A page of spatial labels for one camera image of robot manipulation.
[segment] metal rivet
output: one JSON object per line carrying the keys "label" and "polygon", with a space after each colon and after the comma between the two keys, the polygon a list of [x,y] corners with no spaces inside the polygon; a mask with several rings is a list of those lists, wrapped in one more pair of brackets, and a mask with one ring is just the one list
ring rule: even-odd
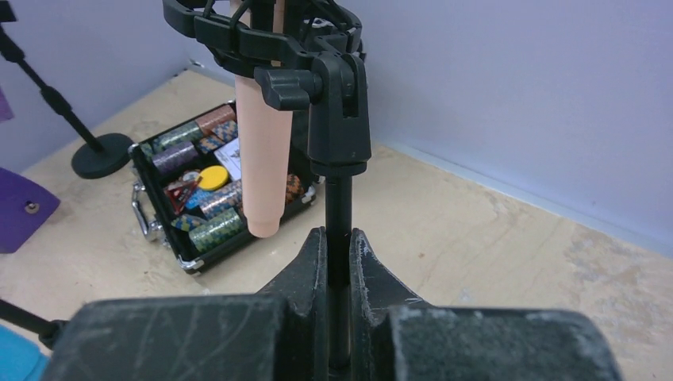
{"label": "metal rivet", "polygon": [[26,211],[26,213],[35,214],[40,210],[40,204],[28,201],[25,204],[24,210]]}

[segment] mic stand base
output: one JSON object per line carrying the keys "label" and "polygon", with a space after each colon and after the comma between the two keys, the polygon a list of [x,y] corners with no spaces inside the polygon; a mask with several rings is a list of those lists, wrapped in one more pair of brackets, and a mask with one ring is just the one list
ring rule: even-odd
{"label": "mic stand base", "polygon": [[72,157],[71,166],[83,179],[100,179],[122,169],[130,160],[129,147],[133,140],[120,133],[98,137],[103,150],[96,152],[88,144],[80,147]]}

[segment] microphone stand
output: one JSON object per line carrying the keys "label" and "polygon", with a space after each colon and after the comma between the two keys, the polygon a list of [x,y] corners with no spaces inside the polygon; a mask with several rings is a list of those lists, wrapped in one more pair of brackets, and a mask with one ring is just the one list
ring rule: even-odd
{"label": "microphone stand", "polygon": [[40,94],[55,113],[63,117],[84,139],[86,144],[72,157],[71,166],[83,179],[100,179],[122,169],[130,160],[128,149],[133,140],[121,133],[94,137],[72,111],[72,106],[61,93],[49,86],[25,61],[25,53],[5,33],[2,23],[14,22],[16,17],[9,3],[0,0],[0,53],[8,62],[19,65],[23,72],[40,88]]}

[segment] blue object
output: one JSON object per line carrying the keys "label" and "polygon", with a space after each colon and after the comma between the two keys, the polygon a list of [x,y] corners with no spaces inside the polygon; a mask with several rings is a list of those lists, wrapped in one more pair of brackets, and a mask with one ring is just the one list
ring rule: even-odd
{"label": "blue object", "polygon": [[197,188],[194,193],[191,195],[190,199],[185,203],[185,207],[188,210],[194,210],[198,208],[198,202],[208,197],[212,192],[205,191],[201,188]]}
{"label": "blue object", "polygon": [[37,381],[47,362],[37,344],[0,325],[0,381]]}

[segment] purple object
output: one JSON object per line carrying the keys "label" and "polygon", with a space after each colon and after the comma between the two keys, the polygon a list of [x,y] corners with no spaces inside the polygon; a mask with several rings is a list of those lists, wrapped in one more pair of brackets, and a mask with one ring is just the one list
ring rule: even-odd
{"label": "purple object", "polygon": [[10,109],[10,104],[2,93],[2,89],[0,89],[0,121],[8,121],[13,117],[14,114],[12,113],[12,109]]}
{"label": "purple object", "polygon": [[0,253],[16,252],[59,204],[48,190],[0,168]]}
{"label": "purple object", "polygon": [[194,144],[184,141],[157,153],[152,157],[152,162],[161,175],[166,175],[197,158],[198,151]]}

